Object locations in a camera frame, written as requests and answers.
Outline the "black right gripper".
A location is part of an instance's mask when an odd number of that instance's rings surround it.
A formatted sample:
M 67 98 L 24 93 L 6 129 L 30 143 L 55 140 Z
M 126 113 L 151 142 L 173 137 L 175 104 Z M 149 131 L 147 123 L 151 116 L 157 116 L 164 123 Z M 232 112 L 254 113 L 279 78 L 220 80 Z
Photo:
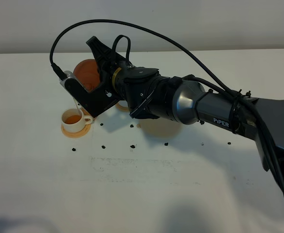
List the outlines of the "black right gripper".
M 165 118 L 175 120 L 173 97 L 181 85 L 179 77 L 161 76 L 157 68 L 127 67 L 126 56 L 116 52 L 118 42 L 127 36 L 117 36 L 112 48 L 96 36 L 86 44 L 90 47 L 99 74 L 108 77 L 109 87 L 128 104 L 130 116 L 135 119 Z

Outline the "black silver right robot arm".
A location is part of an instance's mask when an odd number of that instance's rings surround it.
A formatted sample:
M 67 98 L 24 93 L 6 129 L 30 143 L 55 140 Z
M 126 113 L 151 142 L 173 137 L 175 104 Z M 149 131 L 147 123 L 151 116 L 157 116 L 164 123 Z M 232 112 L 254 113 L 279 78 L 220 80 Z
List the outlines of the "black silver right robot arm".
M 284 100 L 253 98 L 237 91 L 231 93 L 193 75 L 163 77 L 156 68 L 135 67 L 127 56 L 109 48 L 96 37 L 87 41 L 97 64 L 101 84 L 92 91 L 92 100 L 100 94 L 100 103 L 91 103 L 90 113 L 99 115 L 120 100 L 128 104 L 136 119 L 165 118 L 190 125 L 207 122 L 256 142 L 263 168 L 268 170 L 271 157 L 266 133 L 272 138 L 272 149 L 284 173 Z

